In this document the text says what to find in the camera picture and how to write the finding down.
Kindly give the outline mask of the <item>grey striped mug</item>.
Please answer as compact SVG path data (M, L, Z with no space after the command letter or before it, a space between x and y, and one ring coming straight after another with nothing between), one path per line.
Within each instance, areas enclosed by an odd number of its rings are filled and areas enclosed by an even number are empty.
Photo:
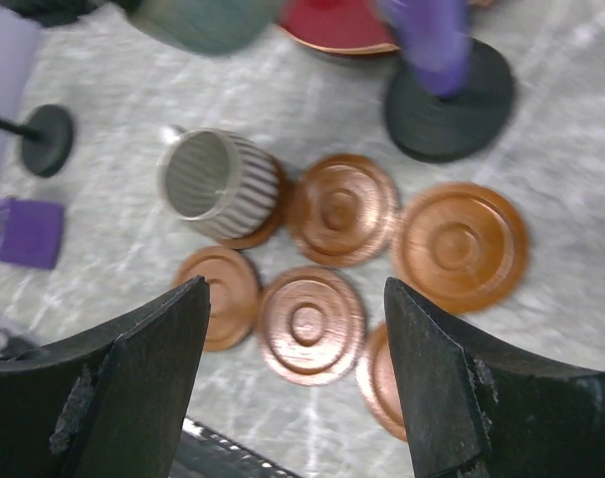
M272 158L252 141L217 128L167 126L157 185L166 207L214 240L254 233L275 211L280 180Z

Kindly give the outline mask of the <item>wooden coaster four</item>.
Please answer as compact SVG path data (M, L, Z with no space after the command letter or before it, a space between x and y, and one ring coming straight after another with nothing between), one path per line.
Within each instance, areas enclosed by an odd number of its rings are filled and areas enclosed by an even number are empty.
M528 262L522 216L503 196L472 182L447 182L411 199L398 217L396 276L454 315L511 295Z

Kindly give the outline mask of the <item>wooden coaster six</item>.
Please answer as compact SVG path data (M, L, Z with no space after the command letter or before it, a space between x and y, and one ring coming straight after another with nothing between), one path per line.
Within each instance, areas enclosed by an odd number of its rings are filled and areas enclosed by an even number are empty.
M264 290L256 325L266 364L295 384L331 383L354 366L366 320L356 291L338 274L298 267Z

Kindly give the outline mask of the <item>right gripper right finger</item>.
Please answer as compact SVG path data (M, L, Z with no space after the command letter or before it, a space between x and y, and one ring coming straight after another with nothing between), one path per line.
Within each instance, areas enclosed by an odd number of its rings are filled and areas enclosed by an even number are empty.
M545 358L384 291L391 361L418 477L605 477L605 371Z

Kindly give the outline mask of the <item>wooden coaster five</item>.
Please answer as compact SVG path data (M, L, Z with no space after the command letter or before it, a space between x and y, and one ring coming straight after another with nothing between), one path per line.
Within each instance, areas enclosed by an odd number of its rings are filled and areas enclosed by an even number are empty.
M381 426L394 437L406 442L385 323L379 324L367 338L356 366L356 380L369 411Z

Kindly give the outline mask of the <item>wooden coaster three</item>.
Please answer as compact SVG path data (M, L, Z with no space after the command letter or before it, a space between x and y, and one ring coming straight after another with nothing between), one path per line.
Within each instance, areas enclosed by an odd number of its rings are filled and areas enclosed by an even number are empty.
M398 205L392 178L372 159L333 154L298 180L287 227L308 259L328 267L351 267L388 245Z

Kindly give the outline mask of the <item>wooden coaster one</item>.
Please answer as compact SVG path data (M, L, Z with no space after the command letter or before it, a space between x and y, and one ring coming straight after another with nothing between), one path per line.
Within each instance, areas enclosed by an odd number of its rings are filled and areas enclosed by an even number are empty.
M286 216L286 206L289 201L292 186L280 162L273 156L270 157L270 160L276 169L279 182L278 199L274 210L268 216L268 218L251 234L241 238L220 239L218 240L220 245L235 250L255 248L267 242L270 237L281 227Z

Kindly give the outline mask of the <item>teal glazed mug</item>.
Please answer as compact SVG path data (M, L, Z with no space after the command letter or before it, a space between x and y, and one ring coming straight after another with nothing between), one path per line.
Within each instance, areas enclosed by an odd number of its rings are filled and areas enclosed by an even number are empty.
M241 50L277 20L283 1L137 1L123 9L129 23L173 48L219 57Z

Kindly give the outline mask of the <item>wooden coaster two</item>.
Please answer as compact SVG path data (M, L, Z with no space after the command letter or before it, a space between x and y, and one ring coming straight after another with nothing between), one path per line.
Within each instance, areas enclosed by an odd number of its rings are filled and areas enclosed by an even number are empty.
M210 319L205 352L228 350L253 330L258 316L261 284L252 264L223 246L198 250L180 266L173 285L202 276L210 286Z

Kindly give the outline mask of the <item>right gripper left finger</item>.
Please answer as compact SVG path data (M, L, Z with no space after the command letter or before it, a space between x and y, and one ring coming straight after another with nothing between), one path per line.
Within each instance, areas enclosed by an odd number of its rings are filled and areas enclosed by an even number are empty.
M0 477L167 476L209 315L198 277L0 360Z

